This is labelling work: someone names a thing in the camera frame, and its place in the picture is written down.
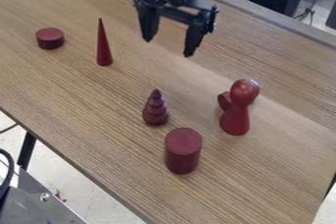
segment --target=wood grain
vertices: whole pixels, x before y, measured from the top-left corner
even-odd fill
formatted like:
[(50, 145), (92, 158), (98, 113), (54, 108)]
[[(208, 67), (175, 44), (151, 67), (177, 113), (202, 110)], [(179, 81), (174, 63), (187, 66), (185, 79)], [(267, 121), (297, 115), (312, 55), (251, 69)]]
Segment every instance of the wood grain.
[[(0, 0), (0, 106), (45, 144), (149, 223), (309, 223), (336, 164), (335, 51), (222, 6), (218, 30), (182, 57), (185, 28), (162, 21), (140, 38), (132, 0)], [(97, 21), (114, 64), (95, 63)], [(60, 28), (63, 47), (36, 46)], [(216, 95), (255, 78), (261, 96), (240, 138), (218, 125)], [(168, 125), (141, 110), (160, 88)], [(203, 136), (198, 168), (175, 176), (163, 141), (177, 127)]]

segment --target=metal base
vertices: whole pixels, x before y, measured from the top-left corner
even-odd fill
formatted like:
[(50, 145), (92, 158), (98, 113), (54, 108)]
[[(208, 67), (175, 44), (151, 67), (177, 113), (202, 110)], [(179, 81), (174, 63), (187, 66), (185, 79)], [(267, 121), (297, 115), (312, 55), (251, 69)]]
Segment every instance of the metal base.
[[(0, 171), (7, 165), (0, 161)], [(0, 172), (0, 184), (4, 175)], [(0, 224), (85, 224), (76, 213), (23, 169), (0, 202)]]

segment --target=floor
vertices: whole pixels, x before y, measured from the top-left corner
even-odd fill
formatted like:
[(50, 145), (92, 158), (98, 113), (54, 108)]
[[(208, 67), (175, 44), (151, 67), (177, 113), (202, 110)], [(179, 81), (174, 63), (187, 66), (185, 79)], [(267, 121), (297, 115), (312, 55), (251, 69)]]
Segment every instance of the floor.
[[(298, 14), (309, 6), (310, 2), (311, 0), (303, 0), (298, 9)], [(335, 0), (317, 1), (317, 5), (314, 7), (315, 15), (312, 25), (336, 35), (336, 30), (328, 28), (324, 24), (334, 2)], [(303, 22), (308, 24), (309, 17), (304, 19)], [(0, 130), (12, 124), (13, 122), (8, 117), (0, 113)], [(17, 158), (24, 135), (25, 131), (21, 127), (16, 127), (0, 135), (0, 147), (10, 151)], [(37, 144), (28, 171), (52, 192), (56, 193), (60, 191), (61, 196), (67, 200), (67, 204), (88, 223), (143, 223), (126, 207), (105, 193), (40, 142)], [(334, 191), (335, 194), (329, 197), (329, 201), (336, 201), (336, 190)], [(330, 219), (328, 215), (328, 212), (332, 212), (334, 206), (331, 209), (329, 208), (330, 204), (321, 207), (321, 217), (317, 218), (315, 223), (336, 223), (335, 219)]]

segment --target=red cone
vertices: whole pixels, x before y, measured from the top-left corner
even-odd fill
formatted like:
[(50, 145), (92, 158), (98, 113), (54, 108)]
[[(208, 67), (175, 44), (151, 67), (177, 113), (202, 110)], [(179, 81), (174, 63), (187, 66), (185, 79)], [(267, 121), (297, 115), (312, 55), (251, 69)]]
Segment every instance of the red cone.
[(143, 120), (148, 125), (158, 126), (168, 121), (166, 101), (157, 88), (151, 93), (142, 111)]
[(108, 45), (105, 28), (101, 19), (98, 27), (97, 64), (109, 66), (113, 63), (110, 46)]

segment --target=robotic arm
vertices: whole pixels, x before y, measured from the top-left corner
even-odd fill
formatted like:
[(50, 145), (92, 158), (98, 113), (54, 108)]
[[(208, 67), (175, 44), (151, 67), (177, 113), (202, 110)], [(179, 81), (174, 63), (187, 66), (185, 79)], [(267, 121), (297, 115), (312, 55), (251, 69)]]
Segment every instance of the robotic arm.
[[(185, 51), (186, 57), (194, 55), (205, 34), (214, 31), (216, 14), (219, 8), (211, 5), (209, 0), (135, 0), (139, 12), (142, 38), (150, 42), (158, 32), (160, 17), (166, 17), (188, 25)], [(198, 10), (191, 14), (181, 7)]]

